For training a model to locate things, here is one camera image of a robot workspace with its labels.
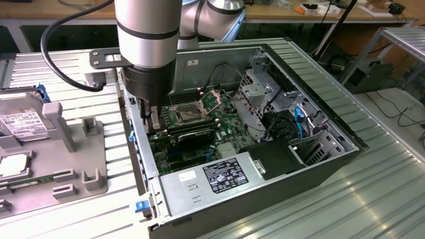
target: side panel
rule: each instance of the side panel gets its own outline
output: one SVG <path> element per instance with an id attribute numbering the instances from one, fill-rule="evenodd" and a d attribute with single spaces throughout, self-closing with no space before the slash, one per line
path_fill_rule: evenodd
<path id="1" fill-rule="evenodd" d="M 238 198 L 214 207 L 198 211 L 196 214 L 168 222 L 150 232 L 150 239 L 189 239 L 224 227 L 238 219 L 249 216 L 276 203 L 292 198 L 306 190 L 318 186 L 329 176 L 345 166 L 360 154 L 358 151 L 317 165 L 292 177 L 246 193 Z"/>
<path id="2" fill-rule="evenodd" d="M 202 87 L 212 74 L 214 66 L 221 62 L 234 65 L 244 72 L 254 49 L 257 46 L 229 49 L 212 49 L 196 51 L 180 51 L 177 53 L 176 78 L 173 92 L 181 93 L 186 90 Z M 233 84 L 237 87 L 240 76 L 229 67 L 221 67 L 212 76 L 210 86 Z"/>

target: green circuit board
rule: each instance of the green circuit board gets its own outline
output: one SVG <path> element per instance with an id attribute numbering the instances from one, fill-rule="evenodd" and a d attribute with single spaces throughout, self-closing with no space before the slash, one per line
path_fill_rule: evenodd
<path id="1" fill-rule="evenodd" d="M 220 106 L 217 106 L 217 94 L 221 100 Z M 176 141 L 178 141 L 178 134 L 174 138 L 164 132 L 149 136 L 150 147 L 154 152 L 154 160 L 161 175 L 221 159 L 222 156 L 217 146 L 224 143 L 232 144 L 236 153 L 241 148 L 256 144 L 244 126 L 244 122 L 233 110 L 232 98 L 222 93 L 217 94 L 208 94 L 202 98 L 201 103 L 188 102 L 161 108 L 161 115 L 168 129 L 177 129 L 182 126 L 190 127 L 197 124 L 201 125 L 202 129 L 193 128 L 194 131 L 202 131 L 213 137 L 213 139 L 208 139 L 209 142 L 206 144 L 178 150 L 174 146 L 177 144 Z"/>

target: hard drive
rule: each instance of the hard drive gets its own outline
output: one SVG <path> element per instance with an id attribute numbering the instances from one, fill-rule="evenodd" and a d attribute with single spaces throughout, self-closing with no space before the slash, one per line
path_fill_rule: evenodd
<path id="1" fill-rule="evenodd" d="M 21 142 L 48 138 L 54 127 L 41 111 L 49 102 L 42 85 L 0 89 L 0 135 L 14 135 Z"/>

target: warning label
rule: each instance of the warning label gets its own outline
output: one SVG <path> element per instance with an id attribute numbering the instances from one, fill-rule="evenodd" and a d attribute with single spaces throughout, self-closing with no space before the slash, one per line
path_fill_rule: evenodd
<path id="1" fill-rule="evenodd" d="M 249 182 L 236 158 L 205 166 L 204 172 L 214 193 L 221 193 Z"/>
<path id="2" fill-rule="evenodd" d="M 46 129 L 37 112 L 0 116 L 0 120 L 16 138 L 46 133 Z"/>

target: white sticker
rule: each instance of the white sticker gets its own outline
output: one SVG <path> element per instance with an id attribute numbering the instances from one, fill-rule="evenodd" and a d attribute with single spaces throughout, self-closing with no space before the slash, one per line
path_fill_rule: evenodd
<path id="1" fill-rule="evenodd" d="M 188 61 L 188 66 L 194 66 L 198 64 L 198 60 Z"/>
<path id="2" fill-rule="evenodd" d="M 0 120 L 16 138 L 46 133 L 46 129 L 37 112 L 0 116 Z"/>
<path id="3" fill-rule="evenodd" d="M 193 170 L 178 174 L 178 179 L 181 183 L 194 178 L 197 178 L 197 175 Z"/>
<path id="4" fill-rule="evenodd" d="M 28 187 L 28 186 L 36 185 L 36 184 L 38 184 L 38 182 L 37 181 L 32 181 L 29 183 L 22 183 L 22 184 L 17 184 L 14 186 L 9 186 L 9 188 L 10 189 L 22 188 L 22 187 Z"/>

